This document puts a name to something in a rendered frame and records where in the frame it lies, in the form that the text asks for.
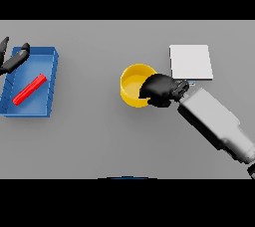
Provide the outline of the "red beaker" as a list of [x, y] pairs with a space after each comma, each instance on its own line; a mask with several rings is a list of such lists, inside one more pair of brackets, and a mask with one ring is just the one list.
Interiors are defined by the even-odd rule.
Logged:
[[27, 98], [29, 98], [36, 90], [38, 90], [46, 81], [47, 81], [46, 76], [44, 74], [40, 74], [13, 98], [12, 103], [15, 106], [20, 105]]

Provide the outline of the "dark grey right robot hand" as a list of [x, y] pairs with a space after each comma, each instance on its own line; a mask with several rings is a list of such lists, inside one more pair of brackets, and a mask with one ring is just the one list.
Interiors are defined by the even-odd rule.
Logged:
[[153, 74], [141, 85], [138, 97], [147, 99], [154, 107], [168, 108], [172, 101], [178, 103], [188, 90], [187, 80], [178, 82], [168, 75]]

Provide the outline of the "yellow bowl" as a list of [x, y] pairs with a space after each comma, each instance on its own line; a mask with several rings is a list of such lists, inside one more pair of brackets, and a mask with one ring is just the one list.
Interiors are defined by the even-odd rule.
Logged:
[[154, 68], [146, 64], [128, 66], [120, 77], [120, 95], [123, 101], [133, 108], [144, 108], [147, 99], [140, 99], [139, 90], [145, 80], [155, 74]]

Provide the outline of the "pale square measuring scale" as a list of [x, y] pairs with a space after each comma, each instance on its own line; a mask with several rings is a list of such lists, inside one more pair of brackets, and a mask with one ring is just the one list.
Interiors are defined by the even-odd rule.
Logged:
[[176, 80], [212, 80], [207, 45], [170, 45], [171, 76]]

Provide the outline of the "blue plastic tray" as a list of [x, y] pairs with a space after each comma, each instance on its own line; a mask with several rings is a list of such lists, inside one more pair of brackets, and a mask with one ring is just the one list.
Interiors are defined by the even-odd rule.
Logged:
[[[6, 117], [49, 117], [52, 111], [54, 85], [59, 55], [55, 47], [31, 47], [30, 57], [12, 74], [6, 74], [0, 94], [0, 115]], [[22, 103], [14, 98], [37, 77], [46, 81]]]

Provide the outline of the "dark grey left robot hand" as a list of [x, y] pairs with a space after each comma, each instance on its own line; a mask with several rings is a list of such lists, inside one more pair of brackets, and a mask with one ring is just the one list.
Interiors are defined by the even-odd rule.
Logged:
[[11, 74], [19, 66], [28, 60], [30, 57], [30, 45], [25, 43], [19, 52], [12, 56], [7, 61], [4, 60], [7, 45], [9, 42], [9, 37], [5, 37], [0, 42], [0, 76], [4, 74]]

